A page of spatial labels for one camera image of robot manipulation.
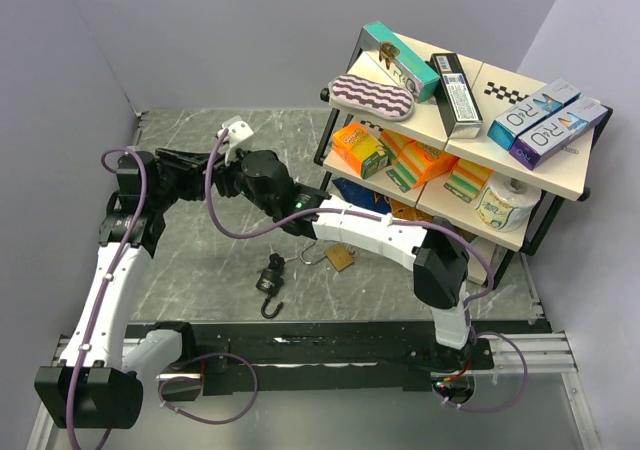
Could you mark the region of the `black-headed keys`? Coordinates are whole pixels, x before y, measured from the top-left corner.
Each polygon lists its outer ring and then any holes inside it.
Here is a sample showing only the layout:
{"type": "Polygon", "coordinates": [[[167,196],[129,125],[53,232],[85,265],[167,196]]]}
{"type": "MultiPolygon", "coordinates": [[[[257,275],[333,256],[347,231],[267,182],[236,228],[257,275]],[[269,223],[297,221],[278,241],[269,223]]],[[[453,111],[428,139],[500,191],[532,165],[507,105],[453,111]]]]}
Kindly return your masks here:
{"type": "Polygon", "coordinates": [[[279,253],[269,255],[268,269],[282,273],[287,263],[296,260],[297,257],[283,257],[279,253]]]}

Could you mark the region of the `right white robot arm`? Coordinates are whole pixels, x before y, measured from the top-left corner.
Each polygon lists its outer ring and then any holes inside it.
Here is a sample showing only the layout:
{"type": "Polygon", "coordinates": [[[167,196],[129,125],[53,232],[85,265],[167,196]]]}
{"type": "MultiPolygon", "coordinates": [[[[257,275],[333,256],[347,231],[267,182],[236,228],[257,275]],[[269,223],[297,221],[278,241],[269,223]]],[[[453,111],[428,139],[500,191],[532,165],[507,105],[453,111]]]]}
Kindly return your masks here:
{"type": "Polygon", "coordinates": [[[397,219],[297,183],[269,150],[214,150],[204,178],[207,196],[241,195],[271,217],[269,231],[345,243],[411,271],[414,294],[433,315],[438,360],[453,369],[469,360],[470,319],[464,304],[469,253],[447,222],[397,219]]]}

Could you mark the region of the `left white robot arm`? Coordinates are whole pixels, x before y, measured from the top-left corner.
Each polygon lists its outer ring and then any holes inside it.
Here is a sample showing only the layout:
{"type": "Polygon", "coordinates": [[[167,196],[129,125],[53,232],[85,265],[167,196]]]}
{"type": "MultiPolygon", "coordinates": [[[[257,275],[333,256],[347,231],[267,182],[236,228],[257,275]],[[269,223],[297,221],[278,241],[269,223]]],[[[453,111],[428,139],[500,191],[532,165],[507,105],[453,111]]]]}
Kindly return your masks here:
{"type": "Polygon", "coordinates": [[[154,324],[130,352],[125,334],[135,292],[179,200],[201,201],[208,156],[159,149],[122,150],[110,171],[117,188],[99,226],[94,278],[81,317],[57,363],[38,369],[34,387],[54,424],[65,429],[129,429],[145,383],[165,368],[191,369],[198,357],[192,326],[154,324]]]}

